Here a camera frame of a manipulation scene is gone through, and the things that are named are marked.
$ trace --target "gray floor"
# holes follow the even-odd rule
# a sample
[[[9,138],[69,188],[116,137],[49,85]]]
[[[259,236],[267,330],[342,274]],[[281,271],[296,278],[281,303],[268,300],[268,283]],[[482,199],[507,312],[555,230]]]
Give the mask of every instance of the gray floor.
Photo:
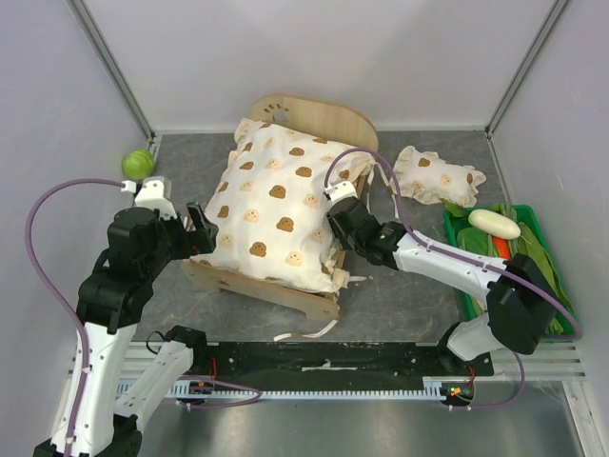
[[[478,383],[478,404],[514,393]],[[518,402],[490,411],[448,412],[417,401],[270,401],[186,412],[158,407],[140,457],[583,457],[560,383],[529,384]]]
[[[479,204],[503,200],[499,177],[481,131],[408,131],[380,133],[380,152],[395,162],[406,146],[437,151],[441,158],[472,165],[486,174],[479,187]],[[161,143],[156,173],[172,181],[171,200],[184,212],[186,202],[211,197],[234,148],[231,134],[166,135]],[[375,183],[372,210],[379,220],[393,217],[391,200],[380,182]],[[424,206],[404,199],[414,228],[444,240],[441,205]],[[351,274],[372,276],[341,293],[340,323],[326,341],[437,341],[459,318],[461,302],[456,292],[425,277],[373,267],[355,254],[347,256]],[[145,307],[136,339],[153,330],[166,331],[176,324],[199,328],[211,341],[270,341],[288,331],[310,332],[320,323],[307,321],[298,311],[270,305],[231,292],[207,292],[193,286],[178,263],[169,265],[154,284],[155,296]]]

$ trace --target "toy bed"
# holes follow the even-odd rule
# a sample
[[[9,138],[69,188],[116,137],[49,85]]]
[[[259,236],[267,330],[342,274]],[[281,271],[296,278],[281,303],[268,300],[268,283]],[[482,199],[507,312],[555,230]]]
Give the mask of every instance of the toy bed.
[[[259,121],[259,124],[264,123],[259,126],[259,129],[269,125],[282,126],[290,131],[294,130],[330,142],[373,150],[377,150],[379,145],[374,126],[362,114],[345,105],[322,100],[286,94],[268,95],[254,104],[248,119]],[[251,144],[245,147],[246,150],[250,148]],[[358,178],[359,193],[362,193],[365,181],[364,176]],[[343,266],[344,257],[345,252],[338,252],[335,256],[337,268]],[[272,281],[255,279],[240,272],[216,268],[201,259],[185,260],[183,269],[195,284],[206,289],[230,290],[277,305],[298,309],[304,312],[309,319],[331,321],[340,316],[338,291],[305,292]]]

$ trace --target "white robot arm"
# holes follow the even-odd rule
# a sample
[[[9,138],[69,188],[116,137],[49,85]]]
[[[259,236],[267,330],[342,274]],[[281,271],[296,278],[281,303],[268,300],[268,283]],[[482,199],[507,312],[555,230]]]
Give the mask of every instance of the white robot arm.
[[[370,215],[348,181],[325,191],[328,222],[342,249],[354,249],[373,265],[423,274],[485,303],[488,312],[458,323],[441,340],[442,364],[473,360],[482,353],[509,348],[531,354],[556,309],[529,288],[500,274],[509,271],[555,297],[537,265],[525,255],[510,261],[453,248],[398,222],[380,224]],[[471,264],[463,260],[473,260]]]
[[[123,191],[136,193],[126,181]],[[198,204],[187,209],[194,230],[187,230],[168,200],[170,182],[163,177],[144,181],[135,205],[116,214],[108,227],[108,249],[78,291],[76,313],[85,325],[89,367],[83,391],[74,375],[59,428],[39,445],[34,457],[137,455],[147,421],[175,381],[190,369],[206,370],[206,335],[176,326],[165,335],[154,361],[120,398],[116,399],[128,345],[152,297],[152,282],[172,260],[215,249],[217,228]],[[75,367],[82,366],[78,341]],[[69,421],[76,397],[83,401]]]

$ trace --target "red wire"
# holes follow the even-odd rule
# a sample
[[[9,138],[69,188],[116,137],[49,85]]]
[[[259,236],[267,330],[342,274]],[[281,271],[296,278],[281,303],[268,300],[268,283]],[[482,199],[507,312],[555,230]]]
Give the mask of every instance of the red wire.
[[[469,378],[469,382],[467,383],[468,386],[473,387],[474,386],[474,380],[476,379],[476,370],[473,367],[469,368],[469,373],[471,375],[471,377]]]
[[[211,358],[211,365],[213,366],[213,374],[209,373],[209,376],[211,376],[211,379],[216,379],[218,377],[218,366],[215,357]]]

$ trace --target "white cloth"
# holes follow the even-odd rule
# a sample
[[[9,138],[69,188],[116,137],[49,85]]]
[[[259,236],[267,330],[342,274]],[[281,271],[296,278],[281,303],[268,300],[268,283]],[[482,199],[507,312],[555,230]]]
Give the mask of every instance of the white cloth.
[[[337,291],[348,274],[334,268],[323,181],[334,158],[351,147],[250,120],[235,140],[238,148],[206,207],[219,228],[218,246],[194,260],[305,291]],[[348,154],[330,182],[355,181],[373,164],[365,152]]]
[[[437,152],[418,152],[413,146],[404,148],[394,166],[404,197],[424,205],[441,203],[441,198],[461,205],[476,205],[476,187],[486,181],[481,171],[471,166],[447,164]]]

